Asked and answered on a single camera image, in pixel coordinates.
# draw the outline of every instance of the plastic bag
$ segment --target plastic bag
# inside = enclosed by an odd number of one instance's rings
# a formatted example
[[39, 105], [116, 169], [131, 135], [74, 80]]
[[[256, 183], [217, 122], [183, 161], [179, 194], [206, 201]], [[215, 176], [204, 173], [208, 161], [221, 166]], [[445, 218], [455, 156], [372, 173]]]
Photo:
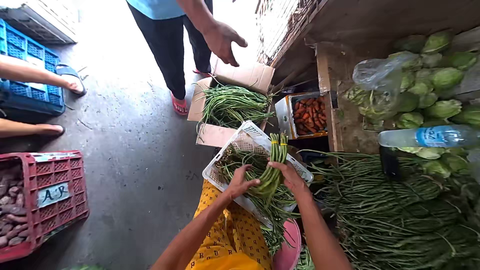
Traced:
[[397, 97], [402, 83], [402, 65], [419, 56], [403, 52], [387, 59], [369, 59], [358, 63], [353, 70], [353, 81], [368, 97], [360, 112], [372, 119], [385, 119], [395, 114]]

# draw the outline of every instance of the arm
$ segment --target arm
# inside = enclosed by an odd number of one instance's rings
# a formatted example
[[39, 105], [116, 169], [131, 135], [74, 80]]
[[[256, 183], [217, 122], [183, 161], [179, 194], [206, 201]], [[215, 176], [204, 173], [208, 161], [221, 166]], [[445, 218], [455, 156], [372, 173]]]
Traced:
[[218, 56], [223, 63], [238, 67], [232, 52], [232, 41], [241, 47], [248, 46], [230, 26], [218, 22], [205, 5], [204, 0], [177, 0], [185, 11], [192, 24], [204, 36], [210, 50]]
[[317, 270], [352, 270], [347, 256], [327, 227], [320, 210], [313, 199], [305, 181], [295, 169], [288, 165], [269, 162], [269, 165], [280, 169], [285, 177], [284, 184], [292, 191], [300, 209], [305, 230], [307, 246]]
[[250, 167], [251, 165], [243, 165], [235, 170], [225, 192], [173, 238], [151, 270], [183, 270], [187, 267], [223, 209], [251, 186], [260, 183], [258, 179], [245, 181], [245, 171]]

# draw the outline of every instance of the foot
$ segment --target foot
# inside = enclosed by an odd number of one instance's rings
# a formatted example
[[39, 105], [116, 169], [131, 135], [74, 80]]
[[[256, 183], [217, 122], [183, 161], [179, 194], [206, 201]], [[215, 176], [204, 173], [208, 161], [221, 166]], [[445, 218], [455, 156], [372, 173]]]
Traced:
[[61, 125], [36, 124], [35, 126], [40, 128], [37, 134], [41, 135], [62, 135], [65, 132]]
[[170, 92], [170, 96], [172, 97], [172, 105], [173, 109], [179, 115], [187, 115], [188, 108], [187, 108], [187, 101], [185, 99], [178, 99], [173, 96]]
[[198, 69], [194, 69], [192, 71], [195, 74], [200, 74], [200, 75], [205, 76], [205, 77], [211, 77], [211, 75], [210, 75], [211, 72], [201, 72]]
[[75, 94], [81, 94], [83, 92], [84, 87], [79, 78], [69, 74], [63, 74], [61, 75], [61, 77], [69, 83], [67, 85], [68, 90], [72, 91]]

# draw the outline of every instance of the red plastic crate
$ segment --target red plastic crate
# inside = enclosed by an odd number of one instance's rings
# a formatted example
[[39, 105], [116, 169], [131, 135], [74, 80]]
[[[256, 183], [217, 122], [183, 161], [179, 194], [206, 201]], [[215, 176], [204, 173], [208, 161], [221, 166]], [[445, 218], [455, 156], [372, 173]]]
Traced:
[[[58, 230], [88, 217], [89, 213], [84, 162], [80, 151], [0, 155], [0, 162], [10, 160], [22, 163], [30, 242], [1, 248], [0, 263], [29, 255]], [[57, 199], [45, 196], [46, 190], [60, 186], [68, 187], [68, 194], [64, 188], [60, 192], [68, 197]], [[39, 193], [47, 198], [41, 205], [38, 205]]]

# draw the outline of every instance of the hand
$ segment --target hand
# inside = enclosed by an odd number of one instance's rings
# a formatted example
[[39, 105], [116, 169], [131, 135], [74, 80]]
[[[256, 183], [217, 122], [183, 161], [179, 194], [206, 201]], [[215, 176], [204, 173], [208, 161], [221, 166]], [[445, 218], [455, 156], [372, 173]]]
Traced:
[[298, 175], [297, 171], [293, 167], [292, 163], [290, 163], [290, 161], [287, 161], [286, 164], [280, 162], [269, 162], [268, 166], [279, 169], [282, 172], [283, 177], [285, 178], [283, 184], [285, 184], [293, 192], [293, 195], [303, 191], [310, 192], [307, 184]]
[[260, 184], [260, 179], [245, 181], [245, 172], [250, 169], [250, 167], [250, 164], [243, 165], [233, 173], [232, 181], [230, 181], [228, 188], [224, 192], [229, 195], [232, 200], [245, 193], [251, 186]]
[[233, 57], [232, 41], [240, 47], [248, 46], [248, 43], [235, 32], [230, 26], [216, 21], [215, 25], [203, 33], [210, 50], [220, 58], [223, 63], [238, 67], [239, 64]]

